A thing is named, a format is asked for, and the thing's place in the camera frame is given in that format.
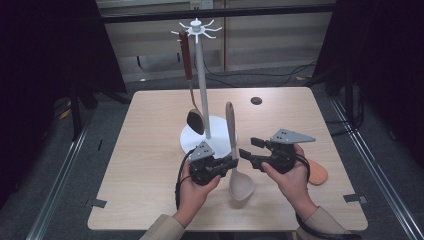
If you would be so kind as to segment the orange silicone spatula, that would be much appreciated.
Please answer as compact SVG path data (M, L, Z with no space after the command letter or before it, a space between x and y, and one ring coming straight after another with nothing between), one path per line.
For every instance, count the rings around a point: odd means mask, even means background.
M324 184L328 180L327 170L322 165L312 159L309 159L308 163L310 166L309 183L314 186Z

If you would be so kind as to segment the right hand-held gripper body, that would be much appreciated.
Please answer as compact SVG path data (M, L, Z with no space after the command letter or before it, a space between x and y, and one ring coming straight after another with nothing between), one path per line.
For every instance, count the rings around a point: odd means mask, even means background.
M310 169L308 161L296 153L294 145L315 141L314 137L281 128L265 141L265 147L271 151L269 164L281 174L291 171L297 162Z

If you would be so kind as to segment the white wall socket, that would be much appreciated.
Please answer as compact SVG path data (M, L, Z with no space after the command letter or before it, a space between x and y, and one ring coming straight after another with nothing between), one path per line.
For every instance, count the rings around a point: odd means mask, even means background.
M191 10L208 10L214 8L213 0L190 0Z

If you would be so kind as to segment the metal floor rail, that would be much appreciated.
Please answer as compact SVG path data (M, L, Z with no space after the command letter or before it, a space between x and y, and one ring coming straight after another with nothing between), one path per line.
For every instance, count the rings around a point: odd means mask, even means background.
M48 226L51 222L53 214L57 208L60 200L60 196L64 190L64 186L67 179L72 171L73 165L80 152L80 149L85 141L88 128L92 122L95 111L90 111L85 119L85 124L77 138L72 141L64 162L60 168L58 175L55 178L53 186L51 187L46 200L43 203L41 210L39 211L26 240L43 240Z
M348 122L347 110L337 98L331 97L330 102L408 239L424 240L424 231L420 228L412 212L390 183L359 130Z

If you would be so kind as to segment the black metal stand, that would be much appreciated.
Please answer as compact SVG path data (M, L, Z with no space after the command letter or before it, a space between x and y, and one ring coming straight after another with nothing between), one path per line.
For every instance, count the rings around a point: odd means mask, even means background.
M80 103L83 103L87 109L95 109L98 106L98 101L94 96L95 93L106 95L121 104L130 103L128 98L93 82L72 80L69 87L69 99L73 121L73 141L76 141L83 131Z
M351 70L343 65L335 66L329 73L325 83L326 93L329 97L336 97L339 93L344 96L344 112L340 120L335 123L342 124L345 129L331 133L331 136L340 136L342 134L351 134L357 130L364 120L364 103L362 96L355 98L354 79Z

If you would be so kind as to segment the white utensil stand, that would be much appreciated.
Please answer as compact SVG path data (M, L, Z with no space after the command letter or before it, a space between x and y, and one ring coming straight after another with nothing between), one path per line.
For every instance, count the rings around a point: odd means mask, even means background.
M202 135L195 133L187 124L183 127L180 134L180 146L187 153L194 149L199 143L205 141L215 152L214 157L221 158L231 153L230 141L227 130L227 121L218 116L209 113L209 103L207 95L206 74L204 66L202 38L213 39L209 32L217 32L221 27L212 29L214 23L211 20L208 24L203 24L198 18L192 20L189 25L180 23L181 31L186 31L189 38L194 39L195 47L195 67L197 71L198 85L200 91L200 105L197 105L204 118L205 131Z

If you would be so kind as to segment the beige silicone spoon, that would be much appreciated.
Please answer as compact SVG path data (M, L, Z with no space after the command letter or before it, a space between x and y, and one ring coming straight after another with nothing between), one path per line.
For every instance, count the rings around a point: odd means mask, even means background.
M232 168L232 172L231 172L231 176L229 180L229 190L230 190L231 196L236 201L244 201L253 193L255 189L255 184L250 176L244 173L241 173L238 170L235 114L234 114L233 104L230 101L226 103L225 111L226 111L227 130L229 134L229 141L230 141L230 148L231 148L231 158L235 161L235 167Z

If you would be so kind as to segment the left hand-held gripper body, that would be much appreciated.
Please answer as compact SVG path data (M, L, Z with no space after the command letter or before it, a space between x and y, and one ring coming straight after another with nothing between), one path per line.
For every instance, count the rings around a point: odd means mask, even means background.
M214 150L205 142L199 143L189 154L189 175L192 181L205 186L216 176L216 170L222 166L223 158L215 158Z

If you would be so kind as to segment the dark curtain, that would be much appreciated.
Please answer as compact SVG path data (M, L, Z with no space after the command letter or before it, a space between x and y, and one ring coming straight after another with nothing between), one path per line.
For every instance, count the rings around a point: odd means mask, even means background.
M61 98L124 93L96 0L0 0L0 207L26 175Z
M313 76L350 77L424 168L424 0L336 0Z

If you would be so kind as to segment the person's right hand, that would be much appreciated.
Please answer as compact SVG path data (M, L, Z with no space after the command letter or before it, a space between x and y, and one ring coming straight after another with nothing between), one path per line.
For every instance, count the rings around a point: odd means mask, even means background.
M285 174L279 173L268 163L263 163L262 167L266 174L276 182L282 194L302 220L307 220L317 211L318 206L311 200L308 193L308 171L304 164L297 161L294 167Z

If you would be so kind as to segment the metal ladle with brown handle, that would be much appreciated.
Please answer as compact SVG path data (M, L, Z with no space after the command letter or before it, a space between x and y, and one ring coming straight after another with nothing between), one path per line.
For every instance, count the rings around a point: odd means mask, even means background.
M186 122L188 126L197 134L202 135L205 131L204 118L201 114L194 97L193 86L192 86L192 67L191 67L191 55L188 42L188 33L186 31L180 31L178 33L181 54L183 59L183 66L185 72L185 78L188 83L190 99L193 108L188 112Z

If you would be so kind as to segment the black horizontal bar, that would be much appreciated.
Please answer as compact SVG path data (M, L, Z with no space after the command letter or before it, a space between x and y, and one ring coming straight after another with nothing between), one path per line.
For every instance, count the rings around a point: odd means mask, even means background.
M229 8L213 10L186 10L174 12L158 12L143 14L110 14L102 15L101 20L105 24L147 22L162 20L180 20L191 18L216 18L216 17L244 17L260 15L280 15L280 14L304 14L304 13L324 13L332 12L336 4L317 5L294 5L280 7L255 7L255 8Z

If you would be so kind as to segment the person's left hand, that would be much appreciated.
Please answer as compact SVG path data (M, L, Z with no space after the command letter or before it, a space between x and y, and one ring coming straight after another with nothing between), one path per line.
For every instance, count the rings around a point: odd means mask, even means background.
M207 185L194 183L188 173L182 175L180 185L180 204L173 218L186 228L202 208L211 191L220 183L221 177L213 178Z

